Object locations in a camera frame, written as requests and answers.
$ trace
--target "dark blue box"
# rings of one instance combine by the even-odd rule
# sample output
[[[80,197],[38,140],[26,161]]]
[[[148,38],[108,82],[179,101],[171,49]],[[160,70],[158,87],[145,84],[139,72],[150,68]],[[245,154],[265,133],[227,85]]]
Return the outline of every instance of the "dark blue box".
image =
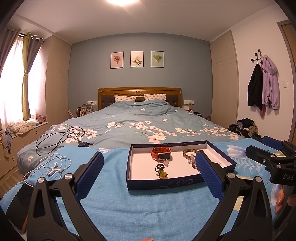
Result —
[[[168,177],[165,179],[160,179],[156,176],[154,168],[158,162],[153,160],[150,155],[152,148],[155,147],[168,147],[172,149],[172,161],[170,161],[169,166],[164,169],[164,171],[168,173]],[[224,166],[223,169],[226,172],[233,172],[235,169],[236,162],[209,141],[132,144],[128,155],[126,169],[126,184],[128,189],[147,190],[173,188],[203,182],[203,178],[201,174],[199,174],[199,171],[193,169],[191,164],[188,164],[187,159],[181,155],[182,151],[185,149],[204,150],[209,159],[212,161],[215,160],[215,162],[220,162],[221,166]],[[132,165],[134,154],[137,154],[137,158],[134,158],[135,166]]]

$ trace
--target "coat rack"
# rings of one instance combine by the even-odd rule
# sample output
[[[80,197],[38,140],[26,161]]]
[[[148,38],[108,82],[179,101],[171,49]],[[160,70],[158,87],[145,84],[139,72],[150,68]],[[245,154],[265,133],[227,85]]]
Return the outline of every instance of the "coat rack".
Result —
[[[261,55],[262,52],[261,52],[260,49],[258,49],[258,52],[260,53],[260,58],[258,58],[258,54],[255,53],[255,56],[257,57],[257,59],[251,59],[251,61],[254,62],[254,61],[257,60],[257,63],[259,64],[259,59],[260,59],[260,60],[261,60],[261,61],[260,61],[260,64],[263,64],[263,61],[262,61],[262,55]]]

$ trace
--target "black jacket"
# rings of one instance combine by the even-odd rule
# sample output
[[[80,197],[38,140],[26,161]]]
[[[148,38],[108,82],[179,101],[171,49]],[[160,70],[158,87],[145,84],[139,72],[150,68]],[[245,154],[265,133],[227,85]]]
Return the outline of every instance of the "black jacket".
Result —
[[[256,105],[262,110],[262,85],[263,73],[260,65],[256,64],[248,86],[248,106]]]

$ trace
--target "blue gripper pad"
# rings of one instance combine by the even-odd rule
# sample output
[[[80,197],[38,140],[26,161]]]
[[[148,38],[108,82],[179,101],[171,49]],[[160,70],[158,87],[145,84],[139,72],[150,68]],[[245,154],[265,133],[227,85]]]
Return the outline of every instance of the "blue gripper pad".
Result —
[[[92,185],[97,179],[100,171],[104,166],[104,156],[102,153],[97,152],[91,164],[82,174],[81,178],[76,183],[76,199],[80,201],[83,198],[86,198],[89,193]]]
[[[224,184],[201,151],[196,153],[195,163],[213,197],[221,201],[224,197]]]
[[[276,150],[282,150],[283,149],[283,145],[280,141],[276,140],[276,139],[273,139],[271,137],[267,137],[267,136],[264,136],[262,138],[262,143],[266,146],[269,146],[273,149],[276,149]]]

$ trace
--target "black ring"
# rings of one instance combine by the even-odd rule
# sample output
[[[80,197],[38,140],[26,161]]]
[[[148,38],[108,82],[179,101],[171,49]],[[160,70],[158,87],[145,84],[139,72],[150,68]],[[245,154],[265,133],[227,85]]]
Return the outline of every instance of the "black ring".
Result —
[[[155,167],[155,171],[157,172],[156,168],[158,170],[163,170],[165,168],[164,164],[157,164],[156,167]]]

